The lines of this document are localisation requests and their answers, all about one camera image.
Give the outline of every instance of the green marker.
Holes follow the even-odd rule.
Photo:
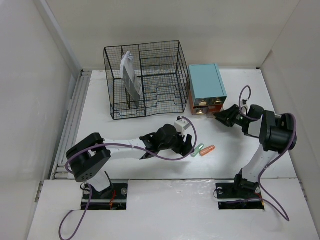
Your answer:
[[[204,148],[204,146],[205,146],[205,145],[203,145],[202,143],[201,143],[199,146],[197,146],[197,147],[194,149],[194,152],[191,153],[191,156],[192,156],[192,157],[197,156],[198,153],[200,153],[200,151]]]

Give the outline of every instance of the orange marker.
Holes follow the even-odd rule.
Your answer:
[[[215,148],[216,148],[216,147],[215,147],[214,145],[211,145],[211,146],[208,146],[208,147],[206,147],[205,149],[201,150],[201,151],[200,151],[201,157],[203,157],[204,155],[212,152],[213,150],[215,150]]]

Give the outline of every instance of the teal box lid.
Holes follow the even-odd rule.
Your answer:
[[[223,104],[227,92],[217,64],[189,65],[190,91],[194,106]]]

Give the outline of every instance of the white table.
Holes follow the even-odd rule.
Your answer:
[[[274,111],[265,81],[260,70],[221,69],[227,92],[224,108],[237,104],[241,89],[250,85],[250,104],[257,104]],[[155,116],[113,120],[105,71],[93,71],[82,112],[76,142],[92,133],[100,133],[105,139],[130,140],[156,132],[164,124],[173,124],[177,116],[192,120],[198,133],[198,143],[215,145],[210,154],[182,161],[171,162],[158,158],[148,160],[117,159],[109,161],[104,169],[112,179],[233,179],[252,158],[259,146],[255,138],[244,136],[239,126],[228,128],[213,118],[192,116],[189,103],[184,113],[159,114]],[[173,151],[160,153],[177,158]],[[287,153],[270,167],[264,178],[296,178],[296,173]]]
[[[88,211],[74,240],[318,240],[297,179],[263,179],[290,222],[270,206],[219,210],[214,180],[131,180],[127,210]],[[46,180],[28,240],[68,238],[81,215],[82,191],[74,180]]]

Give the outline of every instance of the wire rack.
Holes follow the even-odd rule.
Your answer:
[[[120,78],[121,59],[127,51],[133,54],[134,71],[142,82],[138,104]],[[190,80],[179,41],[105,47],[104,64],[114,120],[185,111]]]

